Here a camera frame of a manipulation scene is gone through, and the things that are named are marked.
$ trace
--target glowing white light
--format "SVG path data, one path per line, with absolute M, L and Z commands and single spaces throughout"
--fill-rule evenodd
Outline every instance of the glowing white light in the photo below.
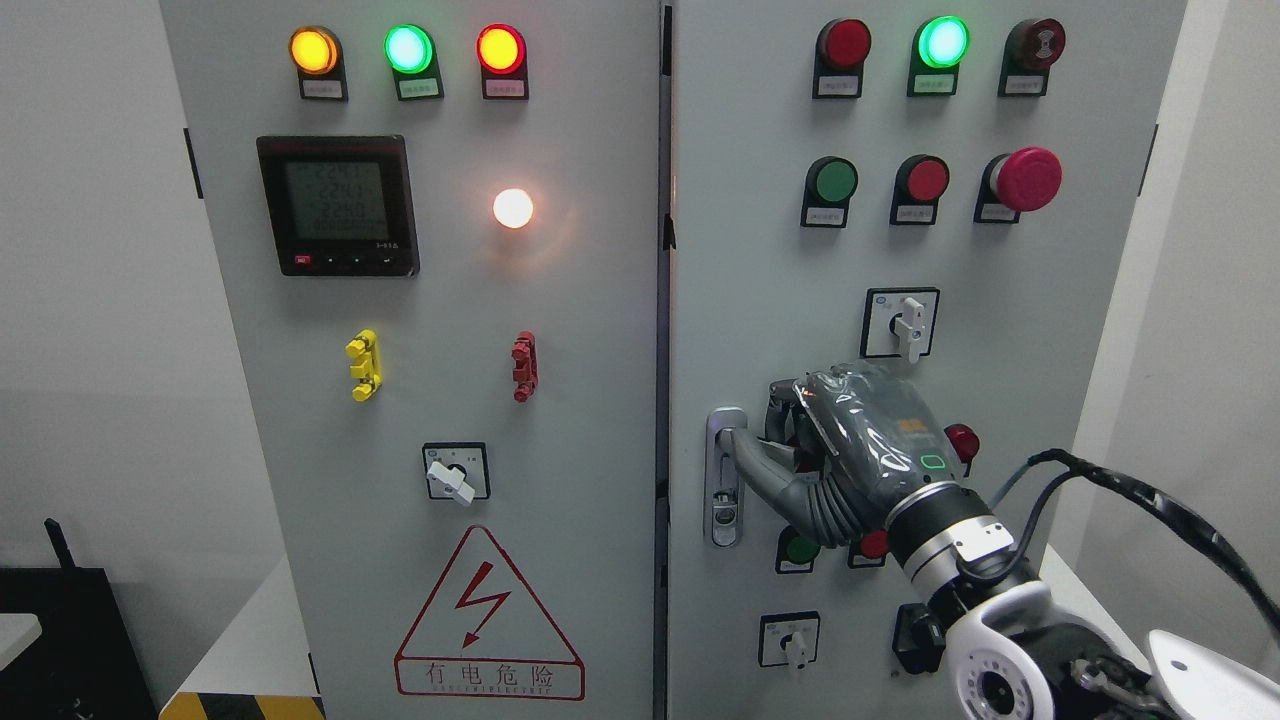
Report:
M 518 187 L 509 187 L 493 199 L 493 217 L 508 228 L 522 228 L 534 218 L 534 199 Z

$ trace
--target dark red indicator light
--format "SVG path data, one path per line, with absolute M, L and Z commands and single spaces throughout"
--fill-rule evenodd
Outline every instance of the dark red indicator light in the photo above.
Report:
M 1009 54 L 1028 70 L 1047 70 L 1066 49 L 1066 29 L 1053 18 L 1023 20 L 1009 33 Z
M 951 184 L 951 172 L 946 163 L 937 158 L 925 158 L 915 163 L 906 173 L 906 192 L 920 202 L 932 202 L 947 191 Z
M 951 447 L 955 448 L 956 456 L 964 464 L 973 462 L 973 459 L 978 456 L 978 450 L 982 448 L 982 442 L 978 439 L 978 433 L 973 432 L 973 428 L 965 425 L 964 423 L 956 423 L 954 425 L 947 425 L 945 430 L 947 439 L 951 441 Z
M 858 552 L 863 557 L 869 557 L 872 560 L 879 560 L 888 555 L 888 533 L 884 530 L 872 530 L 863 536 L 861 542 L 858 543 Z
M 861 20 L 831 20 L 818 36 L 818 53 L 824 63 L 837 70 L 856 68 L 870 51 L 872 31 Z

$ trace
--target yellow indicator light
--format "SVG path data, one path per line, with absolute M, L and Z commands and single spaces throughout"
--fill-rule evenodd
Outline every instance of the yellow indicator light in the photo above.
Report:
M 323 76 L 338 67 L 338 41 L 323 27 L 300 27 L 289 38 L 289 55 L 300 70 Z

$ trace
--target warning sign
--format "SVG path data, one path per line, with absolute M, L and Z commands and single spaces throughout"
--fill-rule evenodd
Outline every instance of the warning sign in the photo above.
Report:
M 493 533 L 471 525 L 396 653 L 401 694 L 580 701 L 586 667 Z

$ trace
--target digital power meter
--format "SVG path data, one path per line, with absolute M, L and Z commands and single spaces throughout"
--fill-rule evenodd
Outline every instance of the digital power meter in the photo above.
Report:
M 257 138 L 275 251 L 285 275 L 417 274 L 404 138 Z

